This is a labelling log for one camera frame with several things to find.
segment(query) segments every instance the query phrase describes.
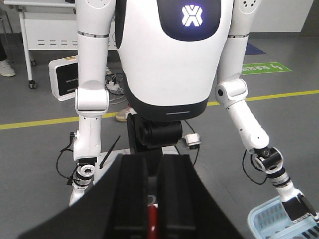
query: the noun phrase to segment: blue mat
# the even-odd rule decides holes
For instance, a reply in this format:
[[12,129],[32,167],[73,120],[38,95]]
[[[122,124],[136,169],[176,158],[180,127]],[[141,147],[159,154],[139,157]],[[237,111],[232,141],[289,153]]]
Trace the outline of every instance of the blue mat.
[[266,53],[248,42],[246,47],[246,55],[262,55],[262,54],[266,54]]

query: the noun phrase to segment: person's foot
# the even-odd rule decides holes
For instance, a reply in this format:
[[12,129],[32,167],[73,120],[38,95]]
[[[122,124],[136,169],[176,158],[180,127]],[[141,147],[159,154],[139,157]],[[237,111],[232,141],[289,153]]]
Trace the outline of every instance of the person's foot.
[[136,114],[136,111],[129,104],[125,109],[120,110],[116,115],[115,119],[119,122],[126,122],[129,114]]
[[15,71],[11,68],[7,60],[0,61],[0,75],[6,77],[15,76]]
[[112,71],[110,70],[110,68],[106,67],[105,69],[105,75],[109,76],[112,74]]

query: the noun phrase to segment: yellow floor line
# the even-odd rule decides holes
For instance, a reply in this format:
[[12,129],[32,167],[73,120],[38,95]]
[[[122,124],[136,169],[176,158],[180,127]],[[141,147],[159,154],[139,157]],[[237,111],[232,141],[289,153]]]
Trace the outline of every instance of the yellow floor line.
[[[305,95],[314,95],[314,94],[319,94],[319,90],[249,97],[246,99],[246,101],[260,101],[260,100],[276,99],[276,98],[283,98],[283,97],[305,96]],[[219,104],[218,102],[213,101],[213,102],[208,102],[207,106],[216,106],[218,104]],[[114,117],[116,114],[117,112],[107,113],[103,115],[102,117],[111,118],[111,117]],[[8,124],[0,124],[0,130],[11,129],[11,128],[34,127],[34,126],[50,125],[50,124],[57,124],[57,123],[69,123],[69,122],[76,122],[76,121],[79,121],[79,117],[69,117],[69,118],[49,119],[49,120],[47,119],[47,120],[21,122],[21,123],[8,123]]]

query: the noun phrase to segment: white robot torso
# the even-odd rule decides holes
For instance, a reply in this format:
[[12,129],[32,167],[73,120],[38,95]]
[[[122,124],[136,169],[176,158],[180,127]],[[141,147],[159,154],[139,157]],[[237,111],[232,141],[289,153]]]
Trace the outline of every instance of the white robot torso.
[[175,121],[205,110],[232,10],[232,0],[117,1],[126,94],[141,116]]

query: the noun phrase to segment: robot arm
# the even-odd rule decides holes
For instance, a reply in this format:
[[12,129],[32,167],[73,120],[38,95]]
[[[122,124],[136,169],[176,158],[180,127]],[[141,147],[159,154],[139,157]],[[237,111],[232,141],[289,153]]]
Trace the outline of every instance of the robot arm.
[[73,182],[70,205],[83,196],[101,153],[101,119],[109,105],[105,68],[115,4],[116,0],[76,1],[79,87],[75,92],[75,109],[80,123],[73,152],[78,165],[74,175],[77,181]]
[[217,70],[215,95],[229,112],[244,146],[267,174],[280,195],[281,202],[292,221],[309,213],[318,222],[319,216],[299,189],[296,189],[283,167],[283,157],[275,148],[269,148],[269,137],[261,128],[245,102],[247,85],[240,79],[248,34],[261,0],[235,0],[232,23]]

